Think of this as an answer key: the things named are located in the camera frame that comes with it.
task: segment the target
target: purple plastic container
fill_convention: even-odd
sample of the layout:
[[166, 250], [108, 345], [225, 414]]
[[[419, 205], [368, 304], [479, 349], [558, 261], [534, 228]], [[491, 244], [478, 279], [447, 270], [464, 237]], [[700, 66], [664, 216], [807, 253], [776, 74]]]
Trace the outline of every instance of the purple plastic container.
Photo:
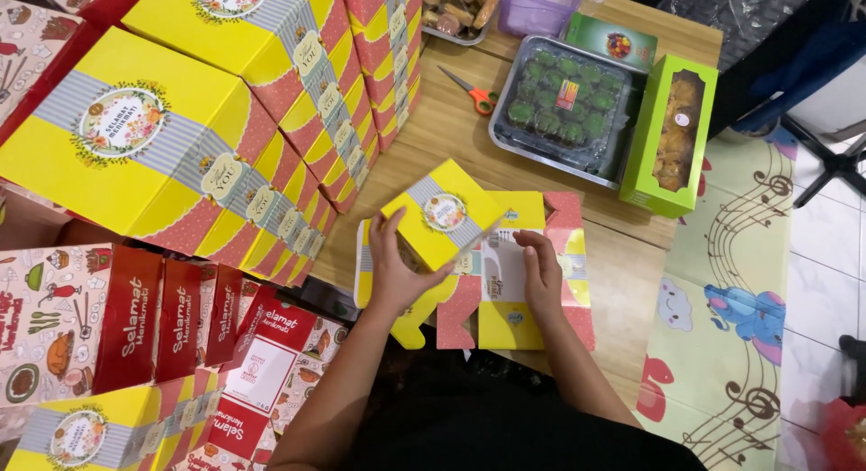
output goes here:
[[549, 0], [500, 0], [499, 31], [518, 37], [557, 37], [581, 0], [555, 3]]

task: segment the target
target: hand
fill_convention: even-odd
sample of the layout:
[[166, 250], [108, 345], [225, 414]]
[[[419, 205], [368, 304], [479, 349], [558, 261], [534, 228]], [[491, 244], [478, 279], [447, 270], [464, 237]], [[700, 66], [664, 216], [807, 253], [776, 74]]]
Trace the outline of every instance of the hand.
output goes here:
[[425, 291], [441, 284], [454, 270], [454, 263], [449, 263], [437, 272], [419, 275], [406, 266], [396, 247], [396, 227], [404, 214], [406, 208], [400, 208], [386, 222], [382, 212], [377, 212], [370, 220], [373, 293], [364, 311], [373, 309], [392, 323]]
[[525, 230], [514, 233], [514, 241], [523, 246], [525, 297], [529, 310], [536, 320], [563, 315], [562, 266], [556, 259], [553, 244], [541, 234]]

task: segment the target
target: wooden table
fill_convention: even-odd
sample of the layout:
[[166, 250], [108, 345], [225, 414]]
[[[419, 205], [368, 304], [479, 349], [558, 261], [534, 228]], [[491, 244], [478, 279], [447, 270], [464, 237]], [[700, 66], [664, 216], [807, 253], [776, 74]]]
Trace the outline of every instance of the wooden table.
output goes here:
[[[658, 37], [656, 58], [667, 53], [715, 67], [721, 32], [627, 0], [607, 0], [601, 19]], [[520, 40], [492, 29], [481, 44], [461, 47], [425, 37], [420, 66], [422, 99], [391, 149], [379, 155], [351, 212], [334, 224], [311, 275], [351, 291], [358, 224], [388, 200], [454, 158], [483, 189], [572, 190], [585, 221], [596, 362], [613, 388], [634, 407], [652, 328], [665, 253], [676, 224], [620, 202], [617, 193], [496, 147], [488, 119], [466, 92], [439, 71], [443, 65], [482, 89], [505, 84]], [[544, 351], [497, 351], [549, 373]]]

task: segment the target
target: scissors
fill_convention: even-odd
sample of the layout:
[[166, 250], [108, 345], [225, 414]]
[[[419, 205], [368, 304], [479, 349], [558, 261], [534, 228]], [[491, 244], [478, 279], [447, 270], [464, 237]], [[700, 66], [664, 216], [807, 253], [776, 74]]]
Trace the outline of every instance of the scissors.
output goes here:
[[477, 87], [469, 85], [466, 81], [449, 72], [447, 69], [439, 67], [445, 72], [445, 75], [459, 83], [463, 89], [469, 92], [470, 97], [475, 100], [475, 111], [481, 115], [489, 115], [493, 111], [493, 106], [499, 101], [499, 94], [490, 90], [481, 90]]

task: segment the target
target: metal tray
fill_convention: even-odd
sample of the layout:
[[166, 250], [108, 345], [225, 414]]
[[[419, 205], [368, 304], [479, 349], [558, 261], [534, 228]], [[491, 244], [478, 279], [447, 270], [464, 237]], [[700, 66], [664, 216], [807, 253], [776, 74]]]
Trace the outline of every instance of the metal tray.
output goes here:
[[487, 24], [484, 24], [484, 27], [482, 28], [482, 32], [479, 33], [478, 36], [473, 38], [473, 39], [460, 39], [459, 37], [453, 37], [451, 35], [440, 32], [436, 28], [429, 28], [429, 27], [423, 26], [423, 25], [421, 26], [421, 32], [427, 33], [429, 35], [433, 35], [435, 37], [440, 37], [441, 39], [444, 39], [446, 41], [450, 41], [451, 43], [457, 43], [460, 46], [472, 46], [472, 45], [478, 45], [479, 43], [481, 43], [482, 39], [484, 39], [484, 37], [487, 35], [487, 31], [490, 29], [490, 26], [496, 22], [499, 22], [499, 5], [498, 4], [496, 5], [496, 9], [493, 10], [493, 14], [490, 18], [490, 21], [488, 21]]
[[[615, 143], [615, 145], [614, 152], [612, 154], [612, 164], [610, 165], [610, 167], [607, 168], [609, 172], [607, 178], [599, 175], [594, 175], [590, 172], [586, 172], [574, 166], [563, 164], [559, 162], [557, 158], [551, 155], [540, 155], [538, 153], [534, 153], [533, 151], [526, 151], [522, 146], [516, 143], [511, 143], [511, 140], [509, 138], [498, 135], [495, 130], [497, 122], [500, 121], [500, 115], [503, 115], [505, 113], [506, 105], [510, 103], [510, 100], [512, 98], [508, 95], [509, 92], [512, 90], [512, 85], [514, 81], [518, 79], [516, 75], [518, 69], [520, 69], [521, 67], [522, 58], [526, 56], [527, 53], [539, 41], [547, 42], [550, 45], [557, 46], [572, 53], [586, 56], [588, 58], [600, 61], [612, 67], [620, 68], [631, 75], [631, 91], [625, 99], [624, 106], [624, 113], [629, 117], [629, 120], [628, 122], [626, 122], [624, 128], [620, 129], [617, 133], [612, 134], [609, 138], [609, 147], [610, 142]], [[517, 54], [514, 57], [514, 63], [511, 66], [511, 71], [508, 73], [508, 78], [506, 79], [505, 85], [502, 88], [502, 97], [496, 104], [496, 108], [493, 110], [493, 113], [490, 116], [490, 123], [488, 125], [488, 133], [490, 134], [490, 139], [493, 140], [493, 143], [495, 143], [496, 146], [516, 153], [517, 155], [521, 155], [531, 160], [535, 160], [536, 162], [544, 163], [548, 166], [553, 166], [554, 168], [566, 171], [580, 178], [590, 180], [594, 183], [598, 183], [599, 185], [604, 185], [607, 188], [619, 190], [619, 184], [617, 183], [617, 180], [619, 178], [620, 164], [622, 163], [624, 152], [628, 149], [628, 146], [631, 143], [631, 137], [633, 134], [634, 125], [636, 123], [637, 113], [640, 111], [641, 100], [644, 97], [644, 89], [646, 88], [647, 75], [647, 72], [644, 72], [636, 67], [619, 62], [618, 60], [615, 60], [609, 56], [605, 56], [594, 51], [582, 50], [575, 47], [574, 45], [570, 45], [554, 37], [544, 37], [540, 35], [527, 36], [523, 38], [521, 46], [517, 50]]]

